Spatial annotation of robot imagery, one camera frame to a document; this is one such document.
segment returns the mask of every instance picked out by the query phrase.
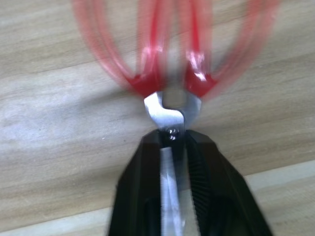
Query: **wooden table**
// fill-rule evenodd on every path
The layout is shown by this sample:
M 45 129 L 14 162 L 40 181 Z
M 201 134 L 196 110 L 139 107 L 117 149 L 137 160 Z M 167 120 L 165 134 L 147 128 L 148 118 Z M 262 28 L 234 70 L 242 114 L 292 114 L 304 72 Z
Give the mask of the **wooden table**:
M 215 2 L 215 62 L 243 7 Z M 315 232 L 314 7 L 283 0 L 260 57 L 193 127 L 246 176 L 277 236 Z M 136 1 L 108 8 L 133 64 Z M 117 178 L 155 128 L 143 102 L 100 68 L 67 0 L 1 1 L 0 79 L 0 236 L 103 235 Z

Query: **wood grain surface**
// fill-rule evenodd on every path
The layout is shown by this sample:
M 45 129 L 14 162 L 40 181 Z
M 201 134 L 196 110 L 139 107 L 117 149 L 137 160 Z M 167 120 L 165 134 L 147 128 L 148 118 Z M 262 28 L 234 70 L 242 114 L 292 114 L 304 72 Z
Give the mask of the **wood grain surface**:
M 134 65 L 136 0 L 107 1 Z M 214 63 L 243 9 L 215 1 Z M 313 0 L 283 0 L 259 58 L 193 126 L 247 176 L 277 236 L 315 232 L 314 10 Z M 175 46 L 170 53 L 176 74 Z M 70 1 L 1 1 L 0 84 L 0 236 L 103 235 L 117 178 L 155 126 L 95 61 Z

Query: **red silicone whisk wire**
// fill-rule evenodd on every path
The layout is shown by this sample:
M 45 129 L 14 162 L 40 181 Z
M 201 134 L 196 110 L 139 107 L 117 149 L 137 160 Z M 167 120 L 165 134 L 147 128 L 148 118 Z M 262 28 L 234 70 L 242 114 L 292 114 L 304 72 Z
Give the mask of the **red silicone whisk wire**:
M 187 48 L 186 51 L 190 52 L 190 57 L 188 57 L 188 61 L 190 62 L 186 72 L 186 88 L 198 95 L 204 96 L 209 93 L 211 97 L 220 93 L 224 88 L 232 84 L 245 70 L 250 66 L 251 62 L 260 52 L 263 44 L 267 40 L 267 37 L 270 33 L 270 30 L 273 25 L 273 21 L 270 21 L 270 16 L 273 16 L 277 11 L 278 1 L 277 0 L 267 0 L 266 8 L 267 11 L 262 15 L 261 26 L 259 33 L 259 38 L 257 34 L 254 34 L 255 26 L 259 20 L 259 13 L 261 12 L 262 0 L 249 0 L 248 2 L 248 12 L 247 16 L 244 20 L 242 29 L 234 44 L 230 53 L 226 56 L 226 59 L 219 67 L 218 70 L 213 72 L 211 75 L 206 74 L 206 71 L 202 69 L 202 66 L 194 67 L 194 63 L 197 60 L 197 56 L 199 55 L 199 49 L 196 47 L 198 45 L 198 36 L 200 32 L 204 29 L 200 28 L 201 23 L 196 23 L 196 14 L 198 14 L 198 8 L 194 7 L 193 2 L 191 1 L 191 40 L 192 40 L 192 51 Z M 199 11 L 203 8 L 207 7 L 205 1 L 199 1 Z M 248 54 L 244 55 L 246 49 L 249 48 L 249 45 L 255 46 L 254 49 L 249 49 Z
M 93 23 L 89 14 L 89 7 L 89 2 L 86 0 L 73 0 L 73 10 L 80 25 L 81 33 L 103 69 L 114 79 L 121 80 L 123 74 L 111 63 L 108 55 L 99 43 L 95 29 L 92 26 Z
M 225 75 L 222 75 L 221 80 L 223 83 L 218 83 L 210 91 L 208 98 L 217 96 L 222 90 L 237 80 L 249 68 L 253 60 L 261 52 L 274 25 L 279 3 L 279 0 L 265 1 L 264 13 L 262 14 L 260 20 L 259 30 L 254 35 L 247 48 L 245 48 L 247 53 L 245 53 L 242 58 L 237 61 L 237 64 L 235 64 L 232 69 L 227 71 Z
M 207 74 L 211 68 L 212 32 L 211 27 L 207 27 L 207 22 L 211 25 L 212 13 L 206 12 L 206 9 L 210 10 L 205 0 L 180 2 L 182 29 L 190 32 L 186 44 L 188 64 L 185 88 L 199 97 L 204 96 L 216 83 L 210 74 Z
M 143 28 L 138 27 L 142 39 L 146 38 L 144 36 L 146 33 L 150 33 L 150 36 L 146 38 L 146 42 L 142 42 L 142 53 L 139 58 L 141 62 L 138 62 L 138 64 L 143 63 L 144 67 L 143 71 L 136 76 L 133 75 L 131 69 L 117 53 L 118 50 L 113 43 L 103 15 L 104 5 L 102 0 L 73 0 L 73 6 L 81 32 L 104 70 L 115 79 L 125 79 L 134 90 L 144 97 L 162 89 L 162 64 L 160 61 L 166 54 L 169 28 L 165 22 L 168 22 L 171 12 L 171 5 L 167 4 L 166 0 L 155 0 L 154 6 L 149 7 L 149 10 L 152 12 L 152 14 L 148 14 L 149 17 L 142 18 L 143 14 L 141 14 L 141 11 L 138 13 L 139 20 L 152 23 L 150 24 L 150 31 L 141 32 Z M 168 6 L 170 9 L 163 11 L 165 6 Z

